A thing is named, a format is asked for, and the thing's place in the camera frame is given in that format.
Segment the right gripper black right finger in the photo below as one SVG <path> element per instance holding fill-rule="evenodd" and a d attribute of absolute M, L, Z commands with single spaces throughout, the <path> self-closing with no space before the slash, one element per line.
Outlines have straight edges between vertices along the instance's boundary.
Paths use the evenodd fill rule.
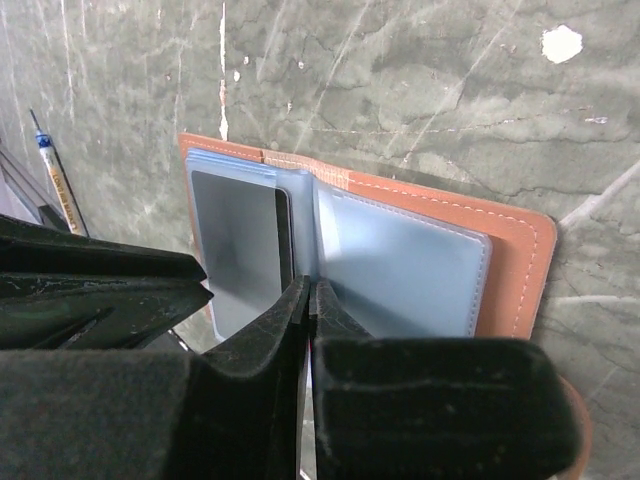
<path fill-rule="evenodd" d="M 585 405 L 535 344 L 377 339 L 320 281 L 311 370 L 321 479 L 577 479 Z"/>

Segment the orange leather card holder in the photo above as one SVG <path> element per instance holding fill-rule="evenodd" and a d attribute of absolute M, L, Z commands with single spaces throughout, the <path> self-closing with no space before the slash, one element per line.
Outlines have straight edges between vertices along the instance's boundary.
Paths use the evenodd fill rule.
<path fill-rule="evenodd" d="M 289 195 L 293 273 L 327 280 L 377 335 L 529 339 L 557 232 L 546 215 L 195 134 L 178 137 L 204 264 L 192 174 Z M 220 322 L 227 339 L 245 321 Z"/>

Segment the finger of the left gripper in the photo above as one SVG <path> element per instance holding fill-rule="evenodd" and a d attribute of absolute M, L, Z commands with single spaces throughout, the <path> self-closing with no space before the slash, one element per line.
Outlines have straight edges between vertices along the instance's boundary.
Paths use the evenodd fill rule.
<path fill-rule="evenodd" d="M 1 218 L 1 347 L 136 349 L 213 298 L 191 255 Z"/>

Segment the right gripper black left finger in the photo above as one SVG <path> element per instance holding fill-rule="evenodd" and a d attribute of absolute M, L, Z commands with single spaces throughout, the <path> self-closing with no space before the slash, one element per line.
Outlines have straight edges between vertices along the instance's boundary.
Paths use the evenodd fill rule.
<path fill-rule="evenodd" d="M 310 281 L 203 354 L 1 355 L 5 479 L 295 479 Z"/>

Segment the black card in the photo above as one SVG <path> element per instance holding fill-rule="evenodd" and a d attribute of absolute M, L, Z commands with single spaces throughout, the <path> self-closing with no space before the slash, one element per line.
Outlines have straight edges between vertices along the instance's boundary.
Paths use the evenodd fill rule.
<path fill-rule="evenodd" d="M 251 320 L 293 277 L 289 195 L 204 172 L 191 180 L 215 318 Z"/>

